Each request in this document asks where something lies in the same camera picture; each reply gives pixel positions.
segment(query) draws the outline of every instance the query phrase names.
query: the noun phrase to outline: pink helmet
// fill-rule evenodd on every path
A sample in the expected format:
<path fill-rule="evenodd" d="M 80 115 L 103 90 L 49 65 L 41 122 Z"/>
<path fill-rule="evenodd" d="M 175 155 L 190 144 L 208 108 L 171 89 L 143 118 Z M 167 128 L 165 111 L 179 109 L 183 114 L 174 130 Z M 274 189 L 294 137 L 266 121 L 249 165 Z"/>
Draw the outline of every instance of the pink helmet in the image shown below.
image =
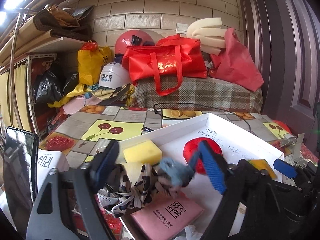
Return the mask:
<path fill-rule="evenodd" d="M 150 35 L 141 30 L 131 30 L 123 33 L 119 36 L 115 45 L 115 54 L 124 54 L 129 45 L 142 46 L 143 43 L 149 41 L 153 43 L 153 39 Z"/>

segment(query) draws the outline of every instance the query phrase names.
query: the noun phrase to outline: light switch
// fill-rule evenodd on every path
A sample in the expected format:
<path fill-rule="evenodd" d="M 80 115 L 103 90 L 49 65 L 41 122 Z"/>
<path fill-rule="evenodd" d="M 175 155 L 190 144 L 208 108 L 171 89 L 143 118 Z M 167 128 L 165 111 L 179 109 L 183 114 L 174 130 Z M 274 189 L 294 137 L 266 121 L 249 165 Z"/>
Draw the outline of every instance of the light switch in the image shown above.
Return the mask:
<path fill-rule="evenodd" d="M 177 23 L 177 33 L 187 34 L 188 24 Z"/>

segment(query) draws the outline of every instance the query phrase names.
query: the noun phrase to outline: smartphone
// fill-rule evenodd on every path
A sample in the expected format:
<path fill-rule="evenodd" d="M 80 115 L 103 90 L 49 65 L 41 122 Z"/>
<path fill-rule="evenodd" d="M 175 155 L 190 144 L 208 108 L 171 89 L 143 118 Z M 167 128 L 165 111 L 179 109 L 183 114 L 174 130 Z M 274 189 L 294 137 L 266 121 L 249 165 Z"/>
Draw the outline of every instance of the smartphone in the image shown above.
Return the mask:
<path fill-rule="evenodd" d="M 3 177 L 8 207 L 18 233 L 25 238 L 37 188 L 39 138 L 8 127 L 4 143 Z"/>

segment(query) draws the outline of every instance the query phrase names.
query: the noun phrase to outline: red bag handle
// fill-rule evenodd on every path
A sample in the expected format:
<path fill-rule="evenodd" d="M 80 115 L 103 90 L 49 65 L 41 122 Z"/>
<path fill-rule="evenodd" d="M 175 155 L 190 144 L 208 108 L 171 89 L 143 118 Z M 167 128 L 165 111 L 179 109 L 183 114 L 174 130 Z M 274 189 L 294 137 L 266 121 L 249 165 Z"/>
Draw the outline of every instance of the red bag handle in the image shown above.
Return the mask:
<path fill-rule="evenodd" d="M 161 81 L 160 81 L 160 73 L 158 69 L 158 62 L 156 59 L 156 54 L 154 52 L 150 53 L 151 57 L 151 64 L 153 69 L 153 76 L 155 78 L 155 84 L 156 84 L 156 92 L 160 96 L 166 96 L 173 92 L 175 92 L 182 84 L 182 62 L 181 62 L 181 52 L 180 52 L 180 46 L 176 46 L 175 49 L 176 54 L 176 69 L 177 69 L 177 77 L 178 77 L 178 84 L 173 87 L 169 88 L 167 90 L 161 91 Z"/>

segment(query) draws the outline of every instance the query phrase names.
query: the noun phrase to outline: plaid blanket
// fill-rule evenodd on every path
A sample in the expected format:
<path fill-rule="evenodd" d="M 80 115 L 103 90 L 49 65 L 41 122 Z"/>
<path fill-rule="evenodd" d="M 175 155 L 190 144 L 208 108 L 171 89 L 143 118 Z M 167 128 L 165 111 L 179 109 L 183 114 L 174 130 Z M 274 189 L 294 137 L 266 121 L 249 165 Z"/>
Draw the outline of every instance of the plaid blanket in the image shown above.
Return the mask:
<path fill-rule="evenodd" d="M 177 77 L 161 76 L 162 90 L 176 86 Z M 232 112 L 259 113 L 262 106 L 262 91 L 249 91 L 239 85 L 219 79 L 183 78 L 181 87 L 174 93 L 161 97 L 157 95 L 153 78 L 138 81 L 132 95 L 132 105 L 135 107 L 153 108 L 154 104 L 161 103 L 157 108 L 181 110 L 206 110 L 192 104 L 168 105 L 168 103 L 195 103 L 212 108 L 222 108 Z"/>

